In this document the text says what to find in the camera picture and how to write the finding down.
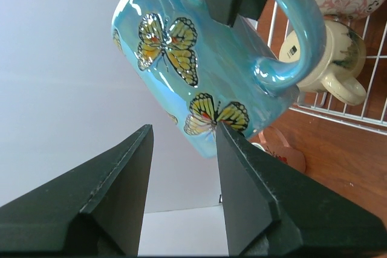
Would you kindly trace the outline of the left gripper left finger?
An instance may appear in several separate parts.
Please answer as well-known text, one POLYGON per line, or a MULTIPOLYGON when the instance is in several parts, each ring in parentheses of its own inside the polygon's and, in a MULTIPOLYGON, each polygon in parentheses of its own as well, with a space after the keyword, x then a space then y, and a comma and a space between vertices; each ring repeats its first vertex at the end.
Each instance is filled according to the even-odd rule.
POLYGON ((154 148, 150 124, 1 207, 3 257, 136 256, 154 148))

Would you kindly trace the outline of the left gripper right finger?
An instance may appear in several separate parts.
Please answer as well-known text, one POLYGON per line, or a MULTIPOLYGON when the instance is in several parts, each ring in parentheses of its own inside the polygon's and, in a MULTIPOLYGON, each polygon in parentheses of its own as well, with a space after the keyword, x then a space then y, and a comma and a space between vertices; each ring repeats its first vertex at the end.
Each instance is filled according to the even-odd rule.
POLYGON ((375 257, 386 227, 368 210, 249 143, 216 129, 228 252, 249 257, 375 257))

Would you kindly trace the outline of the blue butterfly mug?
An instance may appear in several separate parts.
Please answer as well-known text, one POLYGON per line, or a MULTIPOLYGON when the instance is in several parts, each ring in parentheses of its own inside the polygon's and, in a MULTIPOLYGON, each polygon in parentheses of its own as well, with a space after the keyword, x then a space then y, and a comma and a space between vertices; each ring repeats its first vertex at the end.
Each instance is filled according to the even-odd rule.
POLYGON ((289 63, 244 18, 232 27, 212 19, 205 0, 120 0, 114 11, 115 44, 205 158, 216 155, 220 123, 246 138, 272 124, 322 58, 326 31, 315 0, 275 1, 301 48, 289 63))

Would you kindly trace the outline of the beige round mug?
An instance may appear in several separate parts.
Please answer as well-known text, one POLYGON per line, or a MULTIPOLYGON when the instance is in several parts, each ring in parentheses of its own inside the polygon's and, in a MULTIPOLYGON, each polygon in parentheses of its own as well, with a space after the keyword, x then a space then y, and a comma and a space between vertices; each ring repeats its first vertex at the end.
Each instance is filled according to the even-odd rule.
POLYGON ((364 40, 349 26, 325 20, 327 41, 317 67, 297 84, 301 92, 329 92, 341 102, 356 106, 366 90, 357 80, 366 60, 364 40))

